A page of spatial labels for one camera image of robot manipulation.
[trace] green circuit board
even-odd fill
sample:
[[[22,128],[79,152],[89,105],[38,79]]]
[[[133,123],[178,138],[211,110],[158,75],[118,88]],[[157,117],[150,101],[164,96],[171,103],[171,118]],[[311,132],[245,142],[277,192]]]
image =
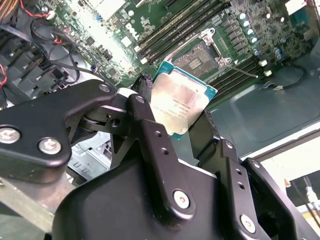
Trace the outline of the green circuit board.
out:
[[[230,70],[217,65],[217,52],[230,59],[230,66],[265,55],[277,69],[284,58],[296,59],[311,47],[303,35],[310,30],[304,9],[298,17],[288,16],[278,0],[117,0],[119,6],[114,2],[40,0],[37,6],[53,11],[50,21],[87,48],[99,62],[100,73],[113,79],[118,87],[131,86],[141,72],[154,75],[166,55],[210,28],[215,29],[212,36],[215,48],[206,46],[197,37],[173,59],[207,83]],[[190,17],[182,23],[177,16]],[[170,24],[185,34],[177,35],[167,27]],[[151,47],[139,50],[138,46],[152,38]],[[199,57],[203,58],[204,52],[208,53],[206,60]],[[144,59],[145,53],[150,53],[148,61]],[[85,51],[81,54],[91,61]]]

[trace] chip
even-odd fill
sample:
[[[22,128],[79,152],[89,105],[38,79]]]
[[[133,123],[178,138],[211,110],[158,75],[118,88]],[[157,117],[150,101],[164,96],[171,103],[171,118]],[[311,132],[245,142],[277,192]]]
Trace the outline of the chip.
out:
[[[110,76],[114,76],[117,74],[117,71],[114,68],[110,68],[108,74],[110,74]]]
[[[86,39],[86,44],[88,44],[89,46],[91,46],[95,42],[96,41],[91,36]]]

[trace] capacitor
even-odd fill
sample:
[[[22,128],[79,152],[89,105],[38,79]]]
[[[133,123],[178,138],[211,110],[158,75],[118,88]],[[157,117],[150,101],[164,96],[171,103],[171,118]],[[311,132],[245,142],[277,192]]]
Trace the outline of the capacitor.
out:
[[[258,41],[258,39],[257,39],[256,37],[252,37],[252,38],[250,39],[250,43],[252,43],[252,44],[256,44],[257,41]]]
[[[280,61],[282,59],[282,54],[278,54],[275,56],[275,59],[277,59],[278,61]]]
[[[129,17],[132,17],[133,15],[135,15],[135,12],[130,10],[130,11],[128,11],[128,15],[129,15]]]
[[[263,17],[264,19],[270,19],[270,18],[271,18],[271,14],[270,14],[269,12],[266,12],[266,13],[263,13],[263,14],[262,14],[262,17]]]
[[[248,31],[246,31],[246,34],[248,34],[249,36],[253,36],[255,35],[255,32],[250,28],[248,29]]]
[[[249,26],[250,26],[250,22],[249,22],[249,21],[244,21],[244,22],[242,23],[242,26],[244,26],[245,28],[246,28],[246,27],[249,27]]]
[[[275,47],[274,49],[273,49],[273,53],[274,53],[274,55],[279,55],[279,54],[281,54],[281,49],[280,48],[278,48],[278,47]]]
[[[239,15],[239,19],[240,19],[240,20],[245,20],[245,19],[246,19],[246,14],[245,14],[245,13],[241,13],[241,14]]]
[[[285,17],[284,17],[284,16],[277,16],[277,17],[275,18],[275,20],[276,20],[277,22],[279,22],[279,23],[283,23],[283,22],[285,21]]]
[[[254,54],[255,56],[259,56],[260,53],[261,53],[261,52],[260,52],[258,49],[253,49],[253,54]]]

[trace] black bracket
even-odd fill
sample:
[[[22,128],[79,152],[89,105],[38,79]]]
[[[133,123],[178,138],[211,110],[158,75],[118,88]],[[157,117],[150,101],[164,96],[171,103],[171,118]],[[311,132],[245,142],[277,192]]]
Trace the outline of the black bracket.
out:
[[[249,174],[257,215],[261,216],[262,227],[264,227],[265,213],[272,213],[279,224],[278,239],[319,239],[309,223],[260,163],[247,158],[242,165]]]

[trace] integrated circuit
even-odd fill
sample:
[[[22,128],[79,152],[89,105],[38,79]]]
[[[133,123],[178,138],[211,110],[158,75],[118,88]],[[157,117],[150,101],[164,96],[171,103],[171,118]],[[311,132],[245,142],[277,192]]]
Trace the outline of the integrated circuit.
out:
[[[91,46],[92,44],[94,44],[96,41],[92,38],[92,36],[89,36],[87,39],[86,39],[86,44],[88,44],[89,46]]]

